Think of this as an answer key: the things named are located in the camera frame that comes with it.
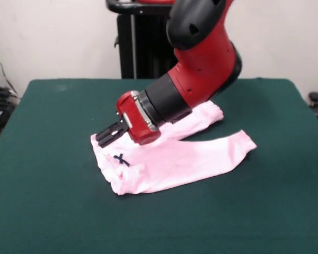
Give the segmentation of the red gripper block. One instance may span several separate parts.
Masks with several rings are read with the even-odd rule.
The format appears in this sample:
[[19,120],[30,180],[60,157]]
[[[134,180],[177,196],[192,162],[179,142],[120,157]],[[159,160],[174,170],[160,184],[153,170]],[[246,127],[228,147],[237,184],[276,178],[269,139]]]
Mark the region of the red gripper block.
[[123,120],[117,121],[96,135],[99,146],[104,148],[122,137],[126,132],[134,143],[145,145],[161,136],[159,128],[145,113],[138,91],[129,91],[121,95],[116,109]]

